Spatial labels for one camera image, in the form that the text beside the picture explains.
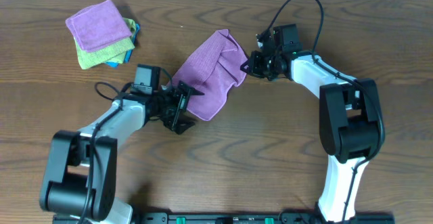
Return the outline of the folded purple cloth on stack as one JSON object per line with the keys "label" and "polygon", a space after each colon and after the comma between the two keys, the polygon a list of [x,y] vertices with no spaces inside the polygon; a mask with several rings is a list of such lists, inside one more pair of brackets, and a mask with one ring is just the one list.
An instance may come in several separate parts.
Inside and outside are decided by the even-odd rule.
{"label": "folded purple cloth on stack", "polygon": [[111,0],[80,10],[66,19],[66,26],[78,46],[88,52],[98,51],[132,35]]}

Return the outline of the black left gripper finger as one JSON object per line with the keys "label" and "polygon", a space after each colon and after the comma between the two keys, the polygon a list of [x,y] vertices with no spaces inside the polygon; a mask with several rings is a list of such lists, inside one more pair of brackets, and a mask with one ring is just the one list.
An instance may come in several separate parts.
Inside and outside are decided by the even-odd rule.
{"label": "black left gripper finger", "polygon": [[183,82],[183,81],[179,81],[178,85],[177,85],[177,89],[180,90],[180,92],[185,95],[186,97],[188,96],[192,96],[192,95],[204,95],[203,92],[198,91],[197,89],[195,89],[192,86],[189,86],[187,83]]}
{"label": "black left gripper finger", "polygon": [[164,126],[178,135],[181,135],[194,125],[195,122],[192,120],[178,120],[176,122],[171,120],[164,121]]}

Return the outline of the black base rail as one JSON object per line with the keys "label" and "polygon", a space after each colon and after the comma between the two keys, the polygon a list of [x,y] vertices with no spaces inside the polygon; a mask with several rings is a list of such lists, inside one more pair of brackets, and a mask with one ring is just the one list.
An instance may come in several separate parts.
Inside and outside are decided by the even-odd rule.
{"label": "black base rail", "polygon": [[[53,224],[78,223],[78,219],[65,215],[54,215]],[[283,212],[278,215],[175,215],[165,212],[149,212],[133,214],[129,223],[132,224],[309,224],[334,223],[326,222],[315,213]],[[389,214],[358,214],[349,221],[340,223],[355,224],[394,224],[395,219]]]}

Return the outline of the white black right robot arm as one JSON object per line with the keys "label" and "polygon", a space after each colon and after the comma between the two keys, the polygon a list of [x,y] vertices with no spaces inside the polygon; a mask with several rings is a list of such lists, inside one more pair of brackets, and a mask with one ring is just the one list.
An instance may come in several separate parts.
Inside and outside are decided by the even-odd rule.
{"label": "white black right robot arm", "polygon": [[319,137],[327,153],[323,192],[311,223],[353,223],[363,171],[384,142],[378,90],[371,79],[356,79],[304,50],[296,25],[266,29],[256,37],[258,50],[240,69],[274,81],[283,76],[319,99]]}

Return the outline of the folded green cloth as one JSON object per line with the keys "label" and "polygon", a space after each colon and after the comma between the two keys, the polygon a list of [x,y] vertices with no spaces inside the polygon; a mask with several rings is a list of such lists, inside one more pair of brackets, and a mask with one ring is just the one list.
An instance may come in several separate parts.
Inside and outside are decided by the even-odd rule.
{"label": "folded green cloth", "polygon": [[92,68],[100,64],[105,64],[105,62],[107,62],[111,58],[116,57],[117,55],[125,53],[130,49],[134,50],[135,45],[132,43],[131,37],[133,36],[132,28],[135,27],[136,22],[128,18],[124,18],[124,21],[130,28],[132,35],[129,38],[122,39],[103,49],[94,52],[87,52],[82,50],[78,42],[75,41],[78,63],[83,70]]}

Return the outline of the purple microfiber cloth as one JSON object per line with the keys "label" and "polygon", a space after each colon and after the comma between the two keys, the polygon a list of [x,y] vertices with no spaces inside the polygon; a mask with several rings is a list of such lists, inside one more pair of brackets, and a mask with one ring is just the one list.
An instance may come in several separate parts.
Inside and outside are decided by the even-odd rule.
{"label": "purple microfiber cloth", "polygon": [[246,73],[240,66],[246,61],[229,30],[215,31],[173,75],[174,85],[182,81],[203,93],[190,98],[187,110],[201,120],[211,120],[225,105],[229,90],[243,83]]}

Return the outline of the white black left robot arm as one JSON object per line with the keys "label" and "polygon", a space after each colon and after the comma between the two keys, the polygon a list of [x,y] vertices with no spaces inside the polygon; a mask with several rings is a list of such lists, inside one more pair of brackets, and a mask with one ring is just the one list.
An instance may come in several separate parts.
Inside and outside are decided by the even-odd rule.
{"label": "white black left robot arm", "polygon": [[150,120],[182,134],[194,123],[181,115],[191,97],[201,95],[183,81],[163,90],[127,83],[96,121],[77,131],[58,131],[51,140],[41,209],[77,217],[79,223],[106,220],[116,204],[120,145]]}

